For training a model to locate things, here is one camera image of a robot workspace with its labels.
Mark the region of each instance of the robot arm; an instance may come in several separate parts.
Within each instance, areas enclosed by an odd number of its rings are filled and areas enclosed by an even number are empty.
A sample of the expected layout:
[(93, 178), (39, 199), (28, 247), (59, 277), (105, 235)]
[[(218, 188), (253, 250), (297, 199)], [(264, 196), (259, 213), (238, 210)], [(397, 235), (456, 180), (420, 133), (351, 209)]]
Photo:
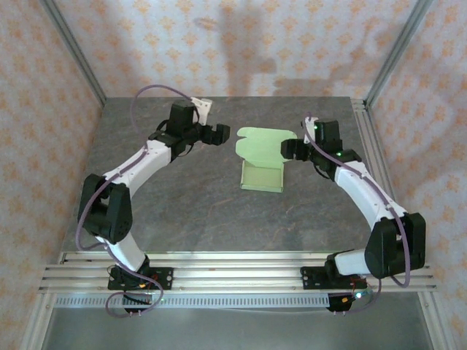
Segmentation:
[[(371, 274), (378, 279), (405, 271), (405, 258), (401, 232), (397, 219), (403, 224), (409, 246), (410, 269), (425, 264), (425, 220), (418, 214), (409, 214), (399, 206), (372, 179), (360, 156), (353, 149), (343, 149), (339, 124), (335, 120), (309, 118), (305, 121), (303, 139), (282, 143), (282, 156), (287, 159), (311, 161), (317, 171), (342, 188), (354, 201), (365, 217), (371, 235), (365, 249), (332, 254), (324, 268), (317, 268), (309, 284), (319, 289), (326, 284), (330, 289), (340, 288), (348, 278)], [(328, 157), (323, 156), (315, 144)]]
[[(91, 174), (84, 182), (78, 220), (97, 189), (105, 181), (115, 178), (93, 202), (83, 227), (120, 263), (139, 275), (150, 277), (150, 268), (147, 256), (130, 233), (133, 223), (131, 198), (156, 171), (170, 164), (197, 141), (220, 145), (228, 140), (230, 128), (227, 125), (217, 125), (215, 131), (206, 125), (210, 106), (209, 100), (175, 101), (169, 119), (161, 124), (166, 126), (165, 130), (158, 128), (144, 147), (117, 168), (103, 176)], [(114, 278), (118, 275), (122, 279), (122, 289), (137, 289), (144, 284), (119, 266), (112, 269), (112, 273)]]

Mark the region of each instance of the metal extrusion bar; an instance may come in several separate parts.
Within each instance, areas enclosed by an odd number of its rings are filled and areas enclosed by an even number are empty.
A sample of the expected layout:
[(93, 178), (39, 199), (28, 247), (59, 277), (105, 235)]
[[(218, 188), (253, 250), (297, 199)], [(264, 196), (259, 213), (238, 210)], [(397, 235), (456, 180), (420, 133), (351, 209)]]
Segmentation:
[(387, 79), (393, 72), (395, 66), (397, 65), (397, 62), (404, 53), (404, 50), (409, 45), (409, 42), (414, 36), (418, 25), (425, 17), (425, 14), (428, 11), (428, 8), (430, 7), (432, 2), (433, 0), (418, 0), (415, 4), (414, 9), (412, 10), (412, 13), (409, 16), (409, 19), (406, 21), (406, 24), (404, 25), (401, 33), (396, 39), (395, 44), (392, 50), (390, 51), (390, 54), (388, 55), (385, 63), (383, 64), (381, 71), (379, 71), (373, 86), (371, 86), (371, 89), (365, 101), (366, 106), (374, 105)]
[[(304, 293), (302, 266), (323, 266), (326, 253), (238, 252), (238, 253), (149, 253), (153, 266), (174, 268), (172, 289), (166, 295), (240, 295)], [(107, 268), (113, 261), (106, 252), (67, 253), (63, 265), (49, 265), (44, 273), (43, 293), (109, 293)], [(368, 276), (376, 289), (377, 280)], [(412, 271), (412, 282), (401, 289), (392, 279), (382, 280), (383, 292), (436, 290), (429, 265)], [(312, 293), (349, 292), (323, 289)]]
[(55, 305), (55, 298), (55, 294), (38, 294), (36, 296), (34, 309), (21, 342), (21, 350), (36, 350), (42, 347)]
[(96, 95), (101, 106), (104, 107), (107, 97), (105, 96), (104, 90), (102, 90), (99, 81), (91, 69), (88, 60), (81, 51), (80, 46), (77, 43), (77, 40), (74, 38), (74, 35), (65, 21), (65, 18), (60, 12), (56, 2), (54, 0), (40, 0), (45, 11), (50, 16), (53, 24), (58, 30), (58, 33), (61, 35), (63, 41), (69, 49), (69, 52), (72, 54), (74, 60), (79, 66), (81, 72), (88, 81), (90, 87), (92, 88), (94, 95)]
[(363, 100), (352, 100), (352, 107), (360, 131), (360, 137), (363, 141), (368, 171), (383, 190), (394, 200), (397, 200), (388, 175), (385, 156), (380, 147), (381, 142), (372, 121), (371, 108), (366, 109), (363, 105)]
[(433, 347), (436, 350), (458, 349), (448, 327), (440, 293), (419, 292), (418, 296)]

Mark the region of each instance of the patterned wallpaper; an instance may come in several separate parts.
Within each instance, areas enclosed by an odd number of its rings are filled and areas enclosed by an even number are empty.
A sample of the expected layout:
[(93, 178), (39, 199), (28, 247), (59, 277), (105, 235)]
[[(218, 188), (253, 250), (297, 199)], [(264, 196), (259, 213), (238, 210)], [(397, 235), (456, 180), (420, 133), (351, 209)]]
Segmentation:
[(398, 199), (428, 222), (428, 259), (467, 349), (467, 2), (435, 1), (374, 116)]
[(109, 97), (364, 98), (416, 1), (57, 2)]
[(0, 348), (18, 349), (100, 106), (39, 1), (2, 0), (0, 13)]

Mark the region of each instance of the black mounting bracket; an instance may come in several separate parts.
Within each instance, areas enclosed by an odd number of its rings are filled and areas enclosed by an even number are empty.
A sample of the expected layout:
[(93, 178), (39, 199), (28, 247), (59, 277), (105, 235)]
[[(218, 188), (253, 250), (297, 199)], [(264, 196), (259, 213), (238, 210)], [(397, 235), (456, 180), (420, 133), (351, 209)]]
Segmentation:
[(330, 278), (328, 270), (324, 266), (302, 267), (300, 273), (305, 290), (367, 288), (366, 281), (363, 281), (359, 275)]
[[(109, 290), (145, 291), (158, 289), (154, 284), (150, 284), (146, 280), (136, 279), (119, 266), (114, 266), (109, 274), (109, 283), (107, 285)], [(172, 288), (174, 268), (150, 267), (144, 271), (144, 275), (155, 279), (161, 284), (164, 290), (170, 290)]]

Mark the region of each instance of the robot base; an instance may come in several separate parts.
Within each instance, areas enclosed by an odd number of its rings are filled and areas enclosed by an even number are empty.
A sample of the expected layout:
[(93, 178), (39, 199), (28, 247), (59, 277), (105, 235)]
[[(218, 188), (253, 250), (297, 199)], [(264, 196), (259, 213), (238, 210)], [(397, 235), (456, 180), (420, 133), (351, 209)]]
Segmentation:
[[(109, 283), (107, 285), (109, 290), (144, 291), (157, 289), (154, 284), (136, 279), (134, 276), (130, 275), (119, 266), (114, 266), (110, 270), (109, 274)], [(147, 270), (144, 272), (144, 275), (155, 279), (161, 284), (164, 290), (170, 290), (172, 288), (172, 280), (174, 277), (173, 268), (147, 268)]]

